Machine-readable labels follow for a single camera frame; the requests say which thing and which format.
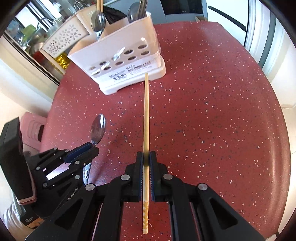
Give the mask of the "dark spoon right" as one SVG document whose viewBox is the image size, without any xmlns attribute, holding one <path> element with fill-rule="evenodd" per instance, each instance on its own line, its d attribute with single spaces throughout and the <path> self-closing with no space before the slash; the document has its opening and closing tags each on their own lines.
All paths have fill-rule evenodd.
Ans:
<svg viewBox="0 0 296 241">
<path fill-rule="evenodd" d="M 133 3 L 127 12 L 127 20 L 129 23 L 132 23 L 136 20 L 138 20 L 138 9 L 139 9 L 139 2 Z"/>
</svg>

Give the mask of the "black kitchen faucet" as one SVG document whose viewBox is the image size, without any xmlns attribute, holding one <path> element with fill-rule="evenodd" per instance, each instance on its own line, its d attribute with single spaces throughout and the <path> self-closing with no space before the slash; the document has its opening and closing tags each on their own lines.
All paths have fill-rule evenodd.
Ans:
<svg viewBox="0 0 296 241">
<path fill-rule="evenodd" d="M 37 28 L 43 28 L 45 30 L 49 30 L 53 25 L 55 25 L 55 21 L 50 18 L 42 18 L 39 19 L 37 23 Z"/>
</svg>

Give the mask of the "crossed bamboo chopstick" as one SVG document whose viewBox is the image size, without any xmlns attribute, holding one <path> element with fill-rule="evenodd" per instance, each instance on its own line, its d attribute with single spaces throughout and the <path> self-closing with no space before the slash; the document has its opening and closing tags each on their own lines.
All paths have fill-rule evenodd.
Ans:
<svg viewBox="0 0 296 241">
<path fill-rule="evenodd" d="M 143 183 L 142 183 L 142 233 L 148 234 L 149 221 L 149 75 L 144 79 L 144 143 L 143 143 Z"/>
</svg>

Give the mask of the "white plastic utensil holder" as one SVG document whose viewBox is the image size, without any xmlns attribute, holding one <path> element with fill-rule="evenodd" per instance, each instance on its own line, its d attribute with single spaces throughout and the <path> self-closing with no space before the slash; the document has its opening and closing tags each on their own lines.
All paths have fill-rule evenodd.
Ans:
<svg viewBox="0 0 296 241">
<path fill-rule="evenodd" d="M 127 18 L 79 40 L 68 54 L 69 59 L 99 85 L 105 95 L 166 74 L 161 46 L 151 13 L 130 23 Z"/>
</svg>

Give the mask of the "gold foil package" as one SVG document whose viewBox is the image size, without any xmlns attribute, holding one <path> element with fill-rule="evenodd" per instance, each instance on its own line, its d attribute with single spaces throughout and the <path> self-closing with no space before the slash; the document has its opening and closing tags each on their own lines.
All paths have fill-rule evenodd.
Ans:
<svg viewBox="0 0 296 241">
<path fill-rule="evenodd" d="M 64 69 L 66 70 L 71 62 L 68 58 L 67 53 L 63 52 L 59 56 L 55 58 L 55 61 Z"/>
</svg>

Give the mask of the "cardboard box on floor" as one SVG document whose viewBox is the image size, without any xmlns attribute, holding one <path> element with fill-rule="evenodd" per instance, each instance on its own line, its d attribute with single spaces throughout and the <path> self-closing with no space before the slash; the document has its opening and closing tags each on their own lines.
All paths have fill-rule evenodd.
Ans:
<svg viewBox="0 0 296 241">
<path fill-rule="evenodd" d="M 208 21 L 208 19 L 204 16 L 195 16 L 195 21 L 197 22 Z"/>
</svg>

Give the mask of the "pink plastic stool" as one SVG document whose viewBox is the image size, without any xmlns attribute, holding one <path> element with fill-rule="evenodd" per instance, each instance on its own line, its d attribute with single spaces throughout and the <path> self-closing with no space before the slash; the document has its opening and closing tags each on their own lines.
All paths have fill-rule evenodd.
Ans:
<svg viewBox="0 0 296 241">
<path fill-rule="evenodd" d="M 20 119 L 20 129 L 23 143 L 35 150 L 41 149 L 43 130 L 46 118 L 37 114 L 25 112 Z"/>
</svg>

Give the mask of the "steel spoon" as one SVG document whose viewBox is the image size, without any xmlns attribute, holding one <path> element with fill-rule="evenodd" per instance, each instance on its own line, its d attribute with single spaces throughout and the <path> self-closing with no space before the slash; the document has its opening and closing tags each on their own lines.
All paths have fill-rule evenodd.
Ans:
<svg viewBox="0 0 296 241">
<path fill-rule="evenodd" d="M 92 146 L 96 146 L 103 138 L 106 129 L 106 118 L 104 114 L 100 113 L 93 121 L 91 130 L 90 130 L 90 140 Z M 90 175 L 91 162 L 83 168 L 83 180 L 84 184 L 88 183 Z"/>
<path fill-rule="evenodd" d="M 103 12 L 96 10 L 91 16 L 91 27 L 96 34 L 96 39 L 99 40 L 101 34 L 106 27 L 106 18 Z"/>
</svg>

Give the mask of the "black plastic bag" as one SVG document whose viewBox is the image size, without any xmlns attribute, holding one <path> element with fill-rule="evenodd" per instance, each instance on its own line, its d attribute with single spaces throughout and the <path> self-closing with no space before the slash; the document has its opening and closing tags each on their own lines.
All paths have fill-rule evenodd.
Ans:
<svg viewBox="0 0 296 241">
<path fill-rule="evenodd" d="M 103 10 L 104 10 L 104 15 L 106 17 L 106 20 L 108 21 L 108 23 L 110 25 L 112 23 L 115 23 L 115 22 L 127 17 L 127 15 L 124 14 L 123 12 L 121 12 L 117 9 L 114 9 L 114 8 L 110 8 L 108 6 L 103 6 Z"/>
</svg>

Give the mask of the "black chopstick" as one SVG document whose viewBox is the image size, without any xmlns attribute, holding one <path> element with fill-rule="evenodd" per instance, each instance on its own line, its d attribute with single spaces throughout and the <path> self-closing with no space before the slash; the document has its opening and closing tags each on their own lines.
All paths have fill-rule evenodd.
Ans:
<svg viewBox="0 0 296 241">
<path fill-rule="evenodd" d="M 147 2 L 148 0 L 140 0 L 138 7 L 138 19 L 142 19 L 146 16 Z"/>
</svg>

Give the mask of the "white perforated basket cart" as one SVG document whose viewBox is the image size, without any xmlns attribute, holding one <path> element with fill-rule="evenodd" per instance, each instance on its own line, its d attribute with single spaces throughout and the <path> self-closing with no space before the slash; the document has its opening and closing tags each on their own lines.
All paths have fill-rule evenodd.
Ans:
<svg viewBox="0 0 296 241">
<path fill-rule="evenodd" d="M 80 39 L 94 33 L 91 27 L 91 16 L 95 11 L 96 5 L 94 4 L 69 17 L 46 40 L 42 49 L 51 57 L 57 58 Z"/>
</svg>

